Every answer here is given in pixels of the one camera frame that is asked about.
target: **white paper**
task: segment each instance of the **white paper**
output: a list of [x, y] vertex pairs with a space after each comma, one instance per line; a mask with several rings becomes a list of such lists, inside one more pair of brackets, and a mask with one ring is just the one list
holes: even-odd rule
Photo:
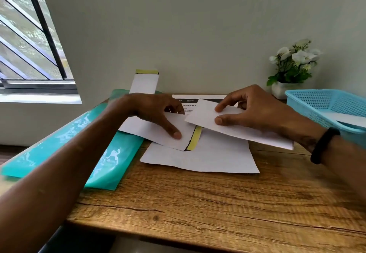
[[194, 107], [196, 106], [199, 99], [208, 99], [209, 101], [213, 101], [216, 103], [221, 102], [222, 99], [226, 97], [226, 95], [215, 95], [215, 94], [209, 94], [209, 95], [172, 95], [173, 98], [178, 99], [184, 108], [185, 114], [190, 114]]
[[292, 141], [280, 137], [273, 132], [261, 132], [252, 128], [239, 125], [221, 126], [215, 124], [215, 117], [222, 114], [239, 114], [245, 112], [240, 108], [227, 106], [221, 113], [214, 109], [217, 103], [199, 99], [194, 110], [186, 117], [185, 121], [202, 126], [226, 135], [238, 137], [240, 139], [252, 140], [255, 142], [281, 147], [285, 149], [294, 149]]
[[322, 112], [322, 113], [330, 119], [366, 128], [366, 117], [352, 116], [350, 114], [345, 113], [333, 113], [333, 112]]
[[152, 143], [141, 162], [199, 172], [259, 173], [247, 140], [202, 129], [193, 151], [179, 151]]
[[128, 117], [118, 130], [144, 137], [174, 149], [185, 150], [191, 140], [195, 125], [186, 122], [184, 114], [168, 112], [164, 112], [164, 114], [171, 124], [181, 132], [182, 138], [180, 140], [172, 138], [161, 126], [136, 116]]
[[154, 94], [159, 74], [135, 74], [130, 93]]

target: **flower pot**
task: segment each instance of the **flower pot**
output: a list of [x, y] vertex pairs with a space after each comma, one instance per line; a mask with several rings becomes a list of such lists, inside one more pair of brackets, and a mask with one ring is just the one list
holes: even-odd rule
[[274, 97], [280, 100], [286, 100], [287, 96], [285, 95], [286, 90], [290, 89], [302, 89], [303, 84], [284, 84], [280, 82], [276, 82], [272, 84], [272, 94]]

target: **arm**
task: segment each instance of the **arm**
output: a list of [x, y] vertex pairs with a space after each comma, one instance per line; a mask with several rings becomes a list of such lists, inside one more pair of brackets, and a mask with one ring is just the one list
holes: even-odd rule
[[0, 197], [0, 252], [37, 252], [71, 211], [80, 191], [129, 116], [162, 126], [180, 139], [164, 109], [184, 113], [181, 103], [165, 94], [130, 94], [104, 112], [50, 158]]
[[[234, 91], [215, 110], [246, 101], [246, 111], [215, 119], [218, 125], [242, 125], [261, 131], [273, 131], [298, 142], [310, 153], [327, 129], [275, 99], [257, 85]], [[366, 150], [335, 136], [321, 156], [324, 166], [350, 185], [366, 202]]]

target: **teal plastic folder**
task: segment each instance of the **teal plastic folder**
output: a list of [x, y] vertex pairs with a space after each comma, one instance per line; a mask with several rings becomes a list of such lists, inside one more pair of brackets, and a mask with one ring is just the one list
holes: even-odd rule
[[[116, 99], [128, 92], [129, 90], [125, 89], [115, 89], [110, 99]], [[5, 164], [1, 174], [19, 178], [26, 176], [92, 122], [106, 106], [107, 103], [98, 105], [33, 148], [25, 150]], [[118, 131], [94, 168], [85, 187], [115, 190], [143, 141], [142, 137]]]

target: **hand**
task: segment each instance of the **hand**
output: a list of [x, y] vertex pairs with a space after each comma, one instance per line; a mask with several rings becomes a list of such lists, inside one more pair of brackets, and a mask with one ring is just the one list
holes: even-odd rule
[[299, 124], [308, 125], [312, 122], [274, 98], [258, 85], [251, 85], [229, 93], [216, 106], [215, 110], [222, 112], [226, 106], [233, 106], [239, 101], [246, 101], [245, 112], [217, 116], [215, 123], [218, 125], [241, 125], [261, 131], [273, 131], [294, 140], [292, 132], [300, 127]]
[[184, 114], [181, 102], [168, 94], [126, 94], [122, 100], [127, 100], [129, 105], [129, 116], [154, 122], [164, 128], [169, 135], [175, 139], [181, 139], [181, 132], [171, 124], [164, 115], [164, 110], [172, 113]]

